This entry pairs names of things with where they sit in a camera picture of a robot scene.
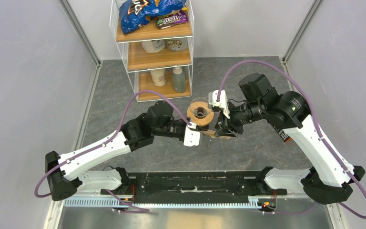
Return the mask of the wooden ring dripper holder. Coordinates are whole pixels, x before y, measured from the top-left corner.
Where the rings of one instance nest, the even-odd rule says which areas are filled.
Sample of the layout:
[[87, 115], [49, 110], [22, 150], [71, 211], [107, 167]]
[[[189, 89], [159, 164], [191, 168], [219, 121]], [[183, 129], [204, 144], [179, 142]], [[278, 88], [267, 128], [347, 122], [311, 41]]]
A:
[[206, 102], [194, 102], [189, 105], [187, 116], [190, 118], [191, 122], [194, 122], [199, 126], [206, 126], [212, 122], [214, 112], [208, 107]]

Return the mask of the clear glass dripper cone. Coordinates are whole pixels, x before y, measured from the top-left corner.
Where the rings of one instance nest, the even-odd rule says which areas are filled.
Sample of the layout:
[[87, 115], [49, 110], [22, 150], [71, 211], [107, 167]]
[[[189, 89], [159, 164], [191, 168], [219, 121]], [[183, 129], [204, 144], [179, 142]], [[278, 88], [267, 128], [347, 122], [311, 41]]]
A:
[[208, 107], [208, 98], [198, 97], [191, 101], [189, 106], [189, 111], [199, 119], [205, 118], [211, 113]]

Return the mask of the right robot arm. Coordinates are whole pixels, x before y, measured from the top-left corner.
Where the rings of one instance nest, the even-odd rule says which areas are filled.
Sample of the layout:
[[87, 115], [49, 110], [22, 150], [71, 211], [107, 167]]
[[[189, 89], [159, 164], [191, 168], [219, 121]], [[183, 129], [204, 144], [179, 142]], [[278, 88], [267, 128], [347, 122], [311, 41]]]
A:
[[294, 91], [278, 94], [267, 77], [259, 73], [246, 76], [238, 85], [245, 97], [240, 105], [230, 102], [223, 90], [208, 95], [209, 107], [220, 113], [215, 135], [236, 137], [243, 133], [245, 124], [266, 120], [293, 139], [313, 165], [303, 170], [266, 167], [256, 178], [257, 191], [261, 195], [275, 189], [304, 193], [320, 204], [348, 200], [353, 193], [351, 184], [361, 180], [365, 170], [348, 163], [330, 141], [323, 139], [305, 98]]

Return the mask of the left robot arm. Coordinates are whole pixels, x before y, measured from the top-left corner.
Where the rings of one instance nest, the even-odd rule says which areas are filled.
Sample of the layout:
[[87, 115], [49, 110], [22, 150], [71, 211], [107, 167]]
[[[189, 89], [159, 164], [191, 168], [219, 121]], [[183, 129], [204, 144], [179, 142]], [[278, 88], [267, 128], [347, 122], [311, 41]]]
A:
[[[48, 152], [45, 175], [35, 188], [35, 196], [60, 201], [86, 190], [114, 190], [119, 195], [128, 193], [131, 183], [124, 168], [117, 167], [109, 172], [90, 169], [152, 144], [155, 136], [177, 138], [185, 146], [193, 146], [194, 141], [188, 138], [195, 135], [197, 126], [184, 117], [175, 119], [173, 113], [177, 111], [170, 101], [158, 101], [135, 119], [121, 120], [114, 132], [88, 146], [65, 154]], [[39, 194], [43, 180], [48, 182], [50, 191], [47, 195]]]

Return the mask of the orange coffee filter box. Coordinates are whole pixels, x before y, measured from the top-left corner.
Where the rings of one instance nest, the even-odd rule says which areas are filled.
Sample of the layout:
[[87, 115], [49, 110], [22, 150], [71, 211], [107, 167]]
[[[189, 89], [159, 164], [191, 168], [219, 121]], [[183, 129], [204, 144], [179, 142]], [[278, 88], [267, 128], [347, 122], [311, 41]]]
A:
[[273, 128], [284, 142], [289, 142], [292, 140], [291, 137], [281, 128], [276, 126], [273, 126]]

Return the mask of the green spray bottle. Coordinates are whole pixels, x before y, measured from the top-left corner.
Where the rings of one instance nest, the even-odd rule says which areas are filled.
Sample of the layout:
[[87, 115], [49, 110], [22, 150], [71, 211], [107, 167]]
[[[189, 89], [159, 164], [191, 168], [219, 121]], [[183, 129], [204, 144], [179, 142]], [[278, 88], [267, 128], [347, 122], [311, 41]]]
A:
[[172, 72], [173, 89], [178, 93], [184, 93], [186, 90], [185, 74], [182, 67], [173, 67]]

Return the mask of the white patterned cup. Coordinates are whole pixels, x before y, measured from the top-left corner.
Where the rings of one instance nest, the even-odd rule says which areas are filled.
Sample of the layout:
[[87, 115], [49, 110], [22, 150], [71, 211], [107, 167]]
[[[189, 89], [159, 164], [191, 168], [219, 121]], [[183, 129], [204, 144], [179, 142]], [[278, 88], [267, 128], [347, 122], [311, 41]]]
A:
[[150, 70], [150, 73], [155, 86], [162, 87], [166, 85], [167, 79], [165, 75], [165, 69], [153, 69]]

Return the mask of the white cartoon mug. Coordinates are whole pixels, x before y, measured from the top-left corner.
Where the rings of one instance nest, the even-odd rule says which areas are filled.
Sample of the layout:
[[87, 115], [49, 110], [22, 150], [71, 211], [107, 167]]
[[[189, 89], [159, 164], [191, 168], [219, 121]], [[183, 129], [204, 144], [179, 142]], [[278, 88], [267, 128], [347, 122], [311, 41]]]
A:
[[169, 50], [174, 52], [180, 52], [187, 48], [188, 39], [187, 38], [166, 39], [165, 43]]

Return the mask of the purple candy bag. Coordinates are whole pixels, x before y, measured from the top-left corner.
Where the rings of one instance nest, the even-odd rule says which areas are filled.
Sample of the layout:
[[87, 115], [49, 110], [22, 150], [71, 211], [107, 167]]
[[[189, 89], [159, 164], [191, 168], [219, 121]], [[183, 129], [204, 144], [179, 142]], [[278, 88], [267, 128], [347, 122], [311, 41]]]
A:
[[176, 13], [159, 17], [155, 23], [155, 26], [156, 28], [163, 30], [166, 28], [173, 27], [175, 25], [185, 24], [188, 22], [189, 18], [187, 14], [183, 10], [180, 10]]

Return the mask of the blue chips bag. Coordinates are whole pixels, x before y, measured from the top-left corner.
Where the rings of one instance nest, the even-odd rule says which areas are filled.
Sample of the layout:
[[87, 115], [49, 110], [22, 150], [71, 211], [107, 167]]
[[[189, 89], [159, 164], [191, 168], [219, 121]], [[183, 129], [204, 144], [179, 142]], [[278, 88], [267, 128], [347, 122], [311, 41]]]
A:
[[127, 0], [119, 8], [121, 30], [132, 33], [156, 17], [179, 12], [185, 4], [186, 0]]

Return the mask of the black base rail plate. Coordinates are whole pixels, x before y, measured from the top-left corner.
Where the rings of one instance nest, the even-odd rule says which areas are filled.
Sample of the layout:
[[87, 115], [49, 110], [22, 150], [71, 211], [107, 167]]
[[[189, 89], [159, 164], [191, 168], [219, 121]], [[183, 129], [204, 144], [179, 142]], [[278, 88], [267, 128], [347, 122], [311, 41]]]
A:
[[248, 197], [287, 195], [264, 181], [261, 171], [122, 172], [126, 183], [112, 190], [116, 196], [132, 195], [138, 204], [246, 203]]

